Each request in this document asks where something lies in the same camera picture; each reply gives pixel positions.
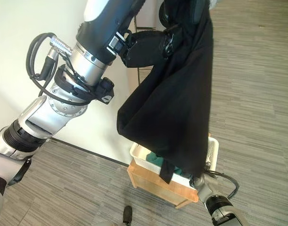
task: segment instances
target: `black cable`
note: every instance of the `black cable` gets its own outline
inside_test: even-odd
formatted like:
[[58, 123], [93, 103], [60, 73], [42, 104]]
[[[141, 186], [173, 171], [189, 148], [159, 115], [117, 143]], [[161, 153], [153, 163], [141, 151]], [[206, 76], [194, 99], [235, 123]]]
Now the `black cable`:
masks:
[[37, 51], [40, 47], [40, 45], [43, 43], [43, 41], [46, 38], [52, 38], [53, 36], [55, 36], [54, 33], [42, 33], [40, 35], [38, 35], [36, 38], [34, 38], [34, 40], [31, 42], [30, 47], [27, 51], [27, 55], [26, 55], [26, 71], [30, 77], [30, 79], [33, 81], [33, 83], [35, 83], [35, 85], [40, 89], [40, 93], [39, 96], [41, 96], [43, 93], [45, 93], [47, 96], [60, 101], [62, 103], [68, 104], [68, 105], [75, 105], [75, 106], [84, 106], [84, 105], [88, 105], [90, 103], [90, 101], [86, 101], [86, 102], [72, 102], [72, 101], [67, 101], [64, 100], [62, 98], [59, 98], [53, 94], [51, 94], [50, 92], [48, 92], [46, 90], [46, 87], [48, 86], [48, 84], [50, 83], [50, 81], [52, 80], [56, 69], [57, 69], [57, 65], [58, 65], [58, 61], [55, 61], [55, 64], [53, 66], [53, 68], [49, 71], [48, 76], [46, 78], [46, 81], [44, 82], [44, 85], [42, 86], [37, 80], [36, 77], [39, 76], [39, 74], [35, 74], [34, 71], [34, 64], [35, 64], [35, 58], [37, 55]]
[[236, 193], [238, 192], [240, 186], [239, 186], [239, 183], [237, 182], [237, 180], [235, 180], [234, 178], [232, 178], [232, 177], [230, 177], [224, 173], [220, 173], [220, 172], [212, 171], [212, 170], [206, 170], [205, 173], [208, 175], [215, 175], [215, 176], [220, 176], [220, 177], [226, 178], [235, 185], [235, 189], [228, 195], [228, 199], [233, 198], [236, 195]]
[[[53, 79], [54, 74], [55, 74], [56, 69], [57, 69], [57, 66], [58, 66], [58, 61], [56, 60], [53, 68], [51, 68], [51, 70], [49, 71], [49, 75], [47, 76], [44, 85], [42, 86], [43, 88], [46, 89], [46, 87], [48, 86], [48, 84], [50, 83], [50, 81]], [[43, 92], [40, 90], [38, 96], [40, 97], [40, 96], [42, 96], [42, 94], [43, 94]]]

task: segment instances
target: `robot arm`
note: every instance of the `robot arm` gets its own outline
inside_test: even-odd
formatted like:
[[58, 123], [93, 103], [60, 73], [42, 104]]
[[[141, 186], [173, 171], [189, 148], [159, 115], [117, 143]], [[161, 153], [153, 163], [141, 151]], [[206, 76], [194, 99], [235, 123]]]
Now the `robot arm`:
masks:
[[[207, 171], [200, 178], [191, 179], [189, 183], [198, 190], [199, 200], [211, 215], [213, 225], [249, 226], [240, 210], [236, 209], [230, 200], [219, 191], [218, 181], [210, 172], [214, 171]], [[234, 190], [228, 197], [232, 197], [236, 192], [237, 190]]]
[[[85, 113], [91, 100], [110, 102], [114, 84], [101, 77], [117, 54], [127, 67], [142, 67], [166, 60], [179, 46], [182, 38], [178, 25], [165, 32], [140, 32], [124, 38], [144, 1], [88, 0], [74, 48], [52, 33], [41, 34], [31, 43], [26, 68], [41, 92], [17, 120], [0, 131], [0, 211], [6, 187], [22, 179], [31, 157], [47, 139]], [[35, 54], [45, 38], [50, 38], [51, 49], [41, 73], [35, 74]], [[57, 69], [59, 56], [66, 64]], [[47, 91], [54, 74], [54, 84]], [[46, 81], [43, 86], [37, 82], [41, 80]], [[228, 199], [217, 192], [214, 178], [205, 174], [194, 185], [214, 225], [248, 225]]]
[[[112, 99], [114, 84], [101, 76], [123, 47], [123, 36], [143, 3], [144, 0], [88, 0], [74, 48], [52, 33], [41, 34], [31, 43], [27, 72], [41, 89], [40, 94], [45, 94], [0, 131], [0, 211], [6, 187], [22, 179], [38, 148], [71, 119], [82, 115], [91, 100], [108, 104]], [[45, 38], [51, 38], [51, 49], [41, 73], [35, 74], [35, 54]], [[50, 81], [59, 55], [66, 64], [58, 68], [54, 84], [47, 91], [47, 84], [41, 86], [37, 81]]]

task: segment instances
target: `white wall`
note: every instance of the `white wall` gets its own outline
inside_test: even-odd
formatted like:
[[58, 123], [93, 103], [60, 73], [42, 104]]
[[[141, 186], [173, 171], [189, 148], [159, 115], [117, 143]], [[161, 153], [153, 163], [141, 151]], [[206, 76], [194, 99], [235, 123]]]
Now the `white wall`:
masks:
[[146, 0], [139, 13], [136, 15], [138, 27], [156, 27], [157, 0]]
[[[39, 93], [25, 70], [25, 57], [33, 38], [54, 32], [73, 47], [85, 4], [86, 0], [0, 0], [0, 119], [11, 123], [16, 113], [22, 112]], [[48, 43], [44, 43], [36, 58], [38, 72], [49, 50]], [[114, 99], [109, 105], [93, 101], [83, 116], [71, 120], [55, 138], [130, 163], [132, 142], [116, 131], [117, 110], [134, 86], [128, 83], [130, 73], [117, 58], [104, 74], [115, 83]]]

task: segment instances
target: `baseboard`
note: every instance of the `baseboard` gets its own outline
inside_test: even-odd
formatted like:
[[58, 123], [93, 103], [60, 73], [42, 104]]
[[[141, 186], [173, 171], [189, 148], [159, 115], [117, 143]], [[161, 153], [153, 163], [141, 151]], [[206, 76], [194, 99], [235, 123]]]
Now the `baseboard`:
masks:
[[124, 162], [121, 162], [121, 161], [118, 161], [118, 160], [115, 160], [115, 159], [112, 159], [112, 158], [109, 158], [109, 157], [103, 156], [103, 155], [98, 154], [98, 153], [95, 153], [95, 152], [91, 152], [91, 151], [89, 151], [89, 150], [86, 150], [86, 149], [84, 149], [84, 148], [81, 148], [81, 147], [78, 147], [78, 146], [72, 145], [72, 144], [70, 144], [70, 143], [68, 143], [68, 142], [65, 142], [65, 141], [63, 141], [63, 140], [58, 140], [58, 139], [53, 138], [53, 137], [51, 138], [51, 140], [54, 140], [54, 141], [60, 142], [60, 143], [62, 143], [62, 144], [68, 145], [68, 146], [70, 146], [70, 147], [74, 147], [74, 148], [76, 148], [76, 149], [78, 149], [78, 150], [80, 150], [80, 151], [86, 152], [86, 153], [88, 153], [88, 154], [95, 155], [95, 156], [100, 157], [100, 158], [102, 158], [102, 159], [106, 159], [106, 160], [109, 160], [109, 161], [112, 161], [112, 162], [118, 163], [118, 164], [120, 164], [120, 165], [122, 165], [122, 166], [126, 166], [126, 167], [129, 166], [128, 164], [126, 164], [126, 163], [124, 163]]

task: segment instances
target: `green cloth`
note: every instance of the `green cloth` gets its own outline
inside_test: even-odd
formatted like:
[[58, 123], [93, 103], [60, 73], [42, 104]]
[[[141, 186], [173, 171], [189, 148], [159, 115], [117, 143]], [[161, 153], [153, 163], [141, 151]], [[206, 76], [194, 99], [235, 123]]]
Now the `green cloth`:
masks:
[[[164, 159], [162, 157], [158, 157], [154, 152], [151, 152], [150, 154], [147, 154], [146, 161], [162, 167]], [[175, 167], [174, 173], [183, 176], [182, 170], [178, 167]]]

